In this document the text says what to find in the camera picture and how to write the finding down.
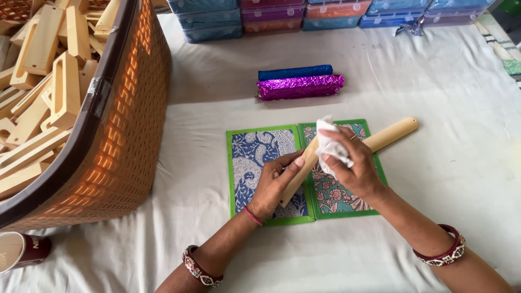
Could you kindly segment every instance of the bangle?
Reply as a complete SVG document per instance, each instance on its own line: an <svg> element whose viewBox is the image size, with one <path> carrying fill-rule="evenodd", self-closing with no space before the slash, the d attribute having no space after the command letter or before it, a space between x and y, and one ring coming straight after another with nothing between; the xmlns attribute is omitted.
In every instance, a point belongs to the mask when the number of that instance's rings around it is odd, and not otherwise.
<svg viewBox="0 0 521 293"><path fill-rule="evenodd" d="M194 276L196 279L201 281L206 286L217 287L222 283L224 279L224 275L220 277L210 277L208 273L206 273L195 261L192 256L192 253L199 248L199 246L190 245L183 252L183 263L184 266L187 267L188 271Z"/></svg>
<svg viewBox="0 0 521 293"><path fill-rule="evenodd" d="M465 252L465 238L452 226L449 225L438 225L443 228L443 230L454 234L454 244L452 247L444 254L437 255L435 257L427 257L423 254L418 253L413 249L414 254L424 263L433 265L433 266L444 266L455 262L459 259L463 253Z"/></svg>
<svg viewBox="0 0 521 293"><path fill-rule="evenodd" d="M257 219L257 217L254 216L254 215L253 215L253 214L248 210L248 208L247 208L246 206L244 206L244 207L242 208L242 210L243 210L244 212L246 212L246 214L248 214L248 216L250 216L250 218L252 218L252 219L253 219L257 224L259 224L259 225L262 227L262 222L261 222L259 219Z"/></svg>

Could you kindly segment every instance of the white tablecloth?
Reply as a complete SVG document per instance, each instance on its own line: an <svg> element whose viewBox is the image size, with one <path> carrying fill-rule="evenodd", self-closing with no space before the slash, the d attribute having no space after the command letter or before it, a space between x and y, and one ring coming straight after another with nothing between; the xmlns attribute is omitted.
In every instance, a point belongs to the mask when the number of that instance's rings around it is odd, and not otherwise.
<svg viewBox="0 0 521 293"><path fill-rule="evenodd" d="M61 227L42 264L0 276L9 292L153 292L229 218L226 130L407 116L420 129L379 152L389 185L521 285L521 92L474 26L299 32L191 45L160 16L173 71L151 196L112 221ZM257 71L332 64L338 96L263 103ZM446 292L381 217L257 230L215 292Z"/></svg>

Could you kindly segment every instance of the woman's right hand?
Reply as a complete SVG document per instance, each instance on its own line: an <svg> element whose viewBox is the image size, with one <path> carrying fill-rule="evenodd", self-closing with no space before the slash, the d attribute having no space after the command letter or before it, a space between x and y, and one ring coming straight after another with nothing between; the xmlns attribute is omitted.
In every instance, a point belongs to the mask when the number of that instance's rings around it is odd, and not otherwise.
<svg viewBox="0 0 521 293"><path fill-rule="evenodd" d="M387 186L383 184L376 171L373 152L363 142L354 137L353 131L337 126L339 132L321 130L320 133L340 142L349 152L349 158L354 165L349 169L341 161L330 155L322 155L322 160L334 171L340 183L364 201L383 200Z"/></svg>

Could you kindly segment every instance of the blue foil wrapped roll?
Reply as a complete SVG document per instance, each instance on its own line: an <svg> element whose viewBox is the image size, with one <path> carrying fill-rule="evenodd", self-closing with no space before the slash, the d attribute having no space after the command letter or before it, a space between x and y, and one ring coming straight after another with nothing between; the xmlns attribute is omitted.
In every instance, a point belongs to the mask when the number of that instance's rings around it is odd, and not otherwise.
<svg viewBox="0 0 521 293"><path fill-rule="evenodd" d="M300 67L290 69L276 69L259 71L259 81L266 81L270 79L284 79L293 77L307 77L317 75L331 75L333 74L333 66L318 65L311 67Z"/></svg>
<svg viewBox="0 0 521 293"><path fill-rule="evenodd" d="M264 101L336 95L344 86L341 75L271 79L257 83L257 97Z"/></svg>

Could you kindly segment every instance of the green border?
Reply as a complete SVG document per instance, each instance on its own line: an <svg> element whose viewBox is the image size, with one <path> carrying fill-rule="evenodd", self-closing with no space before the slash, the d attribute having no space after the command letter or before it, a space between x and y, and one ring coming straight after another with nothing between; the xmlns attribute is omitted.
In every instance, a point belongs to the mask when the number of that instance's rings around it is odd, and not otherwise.
<svg viewBox="0 0 521 293"><path fill-rule="evenodd" d="M233 183L233 165L232 165L233 164L232 145L231 145L232 135L237 135L240 133L247 133L247 132L286 130L286 129L291 129L293 131L293 137L295 138L295 149L297 151L300 150L302 148L302 143L299 138L299 130L297 129L296 124L226 131L226 146L227 146L227 152L228 152L228 177L229 177L229 184L230 184L230 218L232 218L233 216L236 215L236 213L235 213L235 185ZM308 212L309 216L269 219L264 223L264 227L294 225L294 224L314 222L315 221L314 207L311 204L311 198L309 196L310 196L310 194L309 194L309 192L306 192L306 187L304 186L304 198L306 200L307 212Z"/></svg>
<svg viewBox="0 0 521 293"><path fill-rule="evenodd" d="M334 121L333 123L341 125L341 124L362 124L362 126L365 129L366 138L371 136L371 132L369 130L369 126L367 125L367 121L365 119L355 119L355 120L339 120ZM304 127L316 127L316 123L302 123L298 124L299 129L299 137L301 139L302 146L305 146L305 138L304 138ZM382 164L380 163L380 159L378 158L378 154L374 153L374 160L376 169L378 170L378 174L380 175L380 178L382 179L382 182L387 185L387 179L382 169ZM315 213L316 219L332 219L332 218L347 218L347 217L359 217L359 216L369 216L369 215L379 215L376 210L369 210L369 211L358 211L358 212L340 212L340 213L327 213L323 214L320 212L320 208L318 206L318 200L317 195L315 192L315 185L313 184L313 175L311 172L307 175L306 179L304 180L304 193L309 194L309 198L311 200L311 203L313 204L313 210Z"/></svg>

